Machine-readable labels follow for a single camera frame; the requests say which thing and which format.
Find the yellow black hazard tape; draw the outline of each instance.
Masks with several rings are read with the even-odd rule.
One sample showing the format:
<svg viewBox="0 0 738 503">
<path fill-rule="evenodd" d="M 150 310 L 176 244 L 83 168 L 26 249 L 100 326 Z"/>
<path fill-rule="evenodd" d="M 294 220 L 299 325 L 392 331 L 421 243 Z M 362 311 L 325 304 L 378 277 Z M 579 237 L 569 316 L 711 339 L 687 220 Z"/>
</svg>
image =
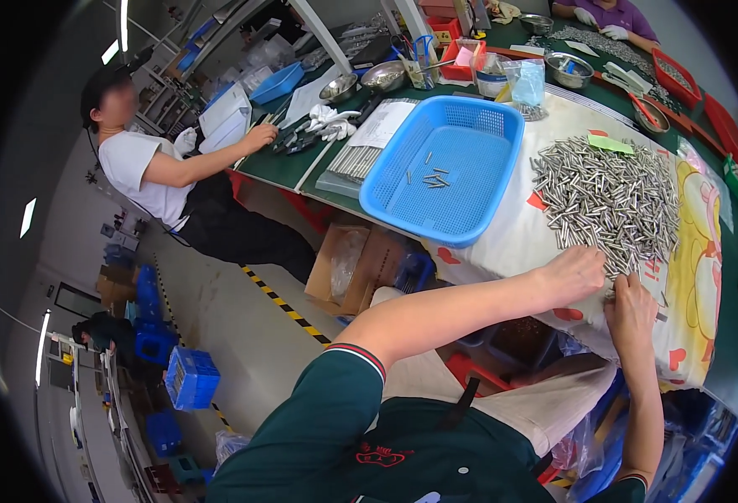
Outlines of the yellow black hazard tape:
<svg viewBox="0 0 738 503">
<path fill-rule="evenodd" d="M 176 335 L 179 338 L 179 345 L 181 347 L 185 347 L 185 341 L 182 338 L 182 332 L 179 331 L 179 325 L 176 324 L 176 318 L 173 317 L 173 309 L 170 308 L 170 302 L 168 301 L 168 295 L 165 293 L 165 285 L 162 282 L 162 274 L 160 273 L 160 265 L 159 262 L 156 260 L 156 254 L 154 254 L 154 269 L 156 269 L 156 280 L 160 282 L 160 289 L 162 290 L 162 298 L 165 301 L 165 307 L 168 307 L 168 314 L 170 315 L 170 322 L 173 324 L 173 330 L 176 331 Z M 229 422 L 226 420 L 226 417 L 223 416 L 223 412 L 221 412 L 221 409 L 215 405 L 215 402 L 210 403 L 213 406 L 213 409 L 215 410 L 215 415 L 218 417 L 218 419 L 221 419 L 221 423 L 223 423 L 224 428 L 226 428 L 227 431 L 230 433 L 234 433 L 231 426 L 229 426 Z"/>
<path fill-rule="evenodd" d="M 243 264 L 238 264 L 241 269 L 243 269 L 243 272 L 246 273 L 246 276 L 250 277 L 252 281 L 255 282 L 255 285 L 260 287 L 261 290 L 265 293 L 265 295 L 269 296 L 273 301 L 274 304 L 277 306 L 280 306 L 280 308 L 285 311 L 285 314 L 288 315 L 292 320 L 296 321 L 296 323 L 304 328 L 304 330 L 314 337 L 315 340 L 320 342 L 324 347 L 327 347 L 330 345 L 330 339 L 324 336 L 321 332 L 319 332 L 316 327 L 311 325 L 307 319 L 303 318 L 298 312 L 294 311 L 293 307 L 288 306 L 288 303 L 285 302 L 280 296 L 274 292 L 274 290 L 271 289 L 268 285 L 265 284 L 265 282 L 257 277 L 255 272 L 251 269 L 249 269 L 247 266 L 244 266 Z"/>
</svg>

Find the hand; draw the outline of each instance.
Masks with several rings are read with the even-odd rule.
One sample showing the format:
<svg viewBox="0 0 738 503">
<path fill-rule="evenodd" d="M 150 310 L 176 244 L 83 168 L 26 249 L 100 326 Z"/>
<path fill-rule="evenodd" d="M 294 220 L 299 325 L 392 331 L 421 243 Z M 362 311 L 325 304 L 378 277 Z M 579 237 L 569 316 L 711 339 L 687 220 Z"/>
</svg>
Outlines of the hand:
<svg viewBox="0 0 738 503">
<path fill-rule="evenodd" d="M 576 7 L 573 10 L 573 13 L 574 15 L 576 15 L 576 19 L 578 19 L 585 25 L 598 27 L 598 22 L 595 20 L 593 15 L 591 15 L 587 10 L 583 9 L 582 7 Z"/>
<path fill-rule="evenodd" d="M 551 296 L 551 308 L 593 295 L 604 286 L 604 252 L 594 246 L 572 246 L 536 271 L 543 291 Z"/>
<path fill-rule="evenodd" d="M 176 141 L 173 142 L 173 148 L 176 149 L 176 152 L 180 156 L 189 154 L 193 150 L 196 150 L 196 137 L 196 130 L 189 127 L 176 136 Z"/>
<path fill-rule="evenodd" d="M 598 31 L 601 35 L 605 35 L 613 40 L 628 40 L 629 32 L 622 26 L 616 26 L 614 24 L 607 25 Z"/>
<path fill-rule="evenodd" d="M 604 304 L 604 315 L 621 364 L 647 357 L 654 368 L 652 329 L 659 308 L 657 302 L 640 284 L 637 273 L 616 277 L 615 288 L 615 302 Z"/>
<path fill-rule="evenodd" d="M 246 136 L 238 142 L 238 145 L 245 150 L 244 156 L 249 156 L 273 142 L 279 132 L 280 130 L 273 124 L 260 124 L 246 133 Z"/>
</svg>

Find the ceiling light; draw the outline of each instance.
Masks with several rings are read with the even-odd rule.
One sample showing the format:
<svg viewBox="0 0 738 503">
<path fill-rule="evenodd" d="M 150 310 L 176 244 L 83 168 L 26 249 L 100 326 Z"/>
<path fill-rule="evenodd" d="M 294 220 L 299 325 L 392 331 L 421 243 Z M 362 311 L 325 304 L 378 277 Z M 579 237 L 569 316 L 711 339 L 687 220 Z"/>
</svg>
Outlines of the ceiling light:
<svg viewBox="0 0 738 503">
<path fill-rule="evenodd" d="M 25 213 L 22 215 L 22 227 L 20 227 L 20 239 L 28 229 L 31 228 L 31 219 L 33 218 L 33 207 L 36 206 L 36 197 L 31 199 L 27 205 L 25 205 Z"/>
<path fill-rule="evenodd" d="M 42 350 L 44 349 L 44 337 L 48 335 L 48 322 L 50 321 L 50 309 L 44 313 L 42 319 L 42 331 L 39 332 L 39 348 L 36 350 L 36 387 L 39 387 L 39 378 L 42 374 Z"/>
<path fill-rule="evenodd" d="M 110 61 L 112 61 L 112 58 L 114 58 L 114 55 L 117 54 L 118 49 L 120 49 L 120 43 L 115 40 L 112 42 L 112 45 L 109 46 L 108 49 L 101 55 L 101 61 L 103 61 L 103 64 L 107 64 Z"/>
<path fill-rule="evenodd" d="M 120 0 L 120 47 L 128 51 L 128 0 Z"/>
</svg>

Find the metal bowl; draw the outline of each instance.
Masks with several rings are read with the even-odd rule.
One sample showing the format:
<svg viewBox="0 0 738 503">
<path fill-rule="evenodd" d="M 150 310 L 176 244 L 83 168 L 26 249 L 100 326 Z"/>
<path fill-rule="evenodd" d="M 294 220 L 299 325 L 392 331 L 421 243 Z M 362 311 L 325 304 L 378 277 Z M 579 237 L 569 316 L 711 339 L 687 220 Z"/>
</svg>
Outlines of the metal bowl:
<svg viewBox="0 0 738 503">
<path fill-rule="evenodd" d="M 354 73 L 341 75 L 319 93 L 320 100 L 330 103 L 341 103 L 352 98 L 358 92 L 358 76 Z"/>
<path fill-rule="evenodd" d="M 651 124 L 646 116 L 643 115 L 643 112 L 640 110 L 637 104 L 633 101 L 631 105 L 635 109 L 635 118 L 637 119 L 637 123 L 649 133 L 667 133 L 668 130 L 671 129 L 671 123 L 668 122 L 668 118 L 665 116 L 665 114 L 660 112 L 660 109 L 654 106 L 650 101 L 646 101 L 643 98 L 637 99 L 638 101 L 643 103 L 643 106 L 645 106 L 648 113 L 651 114 L 652 117 L 654 117 L 654 120 L 656 120 L 657 123 L 660 124 L 660 127 Z"/>
<path fill-rule="evenodd" d="M 567 60 L 574 63 L 573 73 L 567 73 L 567 70 L 559 69 Z M 589 63 L 577 55 L 568 54 L 567 52 L 550 52 L 545 55 L 545 64 L 548 66 L 549 75 L 560 86 L 568 89 L 584 89 L 595 74 L 595 70 Z"/>
<path fill-rule="evenodd" d="M 361 85 L 373 93 L 388 93 L 399 89 L 408 82 L 408 74 L 402 61 L 386 61 L 369 68 L 361 77 Z"/>
<path fill-rule="evenodd" d="M 532 35 L 547 35 L 554 28 L 553 19 L 536 14 L 521 14 L 520 24 Z"/>
</svg>

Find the red basket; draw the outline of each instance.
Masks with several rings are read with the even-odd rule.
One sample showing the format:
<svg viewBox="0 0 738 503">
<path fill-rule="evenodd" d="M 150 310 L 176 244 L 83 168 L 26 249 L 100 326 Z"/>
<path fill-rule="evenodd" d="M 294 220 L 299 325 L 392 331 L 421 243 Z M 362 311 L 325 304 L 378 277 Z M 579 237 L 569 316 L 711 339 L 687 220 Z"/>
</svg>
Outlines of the red basket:
<svg viewBox="0 0 738 503">
<path fill-rule="evenodd" d="M 731 153 L 732 158 L 738 164 L 738 125 L 722 104 L 707 93 L 705 93 L 705 114 L 713 123 L 724 150 Z"/>
<path fill-rule="evenodd" d="M 679 101 L 682 102 L 682 105 L 688 107 L 689 109 L 693 109 L 696 107 L 696 104 L 702 100 L 702 94 L 699 92 L 699 86 L 696 85 L 696 80 L 694 80 L 694 76 L 690 74 L 685 68 L 680 65 L 679 63 L 676 63 L 676 61 L 672 60 L 670 56 L 662 52 L 660 49 L 654 48 L 652 49 L 652 56 L 654 57 L 654 71 L 657 74 L 657 82 L 660 84 L 660 86 L 663 86 L 668 90 L 669 93 L 672 95 L 675 95 Z M 686 89 L 685 86 L 680 84 L 676 81 L 671 75 L 668 75 L 665 70 L 663 70 L 660 67 L 660 62 L 658 60 L 663 60 L 667 64 L 673 66 L 676 68 L 676 71 L 681 73 L 683 77 L 685 77 L 685 80 L 690 84 L 690 87 L 693 88 L 693 92 L 691 93 Z"/>
<path fill-rule="evenodd" d="M 478 53 L 475 54 L 475 44 L 478 45 Z M 483 40 L 473 39 L 456 39 L 450 42 L 450 45 L 444 49 L 441 61 L 455 60 L 461 46 L 465 45 L 468 49 L 472 48 L 475 55 L 486 54 L 486 42 Z M 442 75 L 445 79 L 450 80 L 469 80 L 472 81 L 472 69 L 468 66 L 446 65 L 442 67 Z"/>
</svg>

